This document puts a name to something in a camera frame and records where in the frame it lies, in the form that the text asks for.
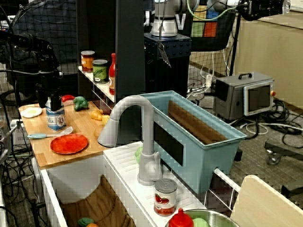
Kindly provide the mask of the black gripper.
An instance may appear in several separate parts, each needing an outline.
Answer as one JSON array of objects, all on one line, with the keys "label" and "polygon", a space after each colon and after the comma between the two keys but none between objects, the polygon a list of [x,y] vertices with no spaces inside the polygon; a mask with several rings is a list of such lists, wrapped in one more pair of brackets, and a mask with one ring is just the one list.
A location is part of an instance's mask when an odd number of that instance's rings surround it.
[{"label": "black gripper", "polygon": [[50,95],[51,111],[58,111],[62,106],[60,93],[60,80],[63,72],[58,70],[38,72],[40,82],[36,84],[36,97],[40,108],[45,108],[47,95]]}]

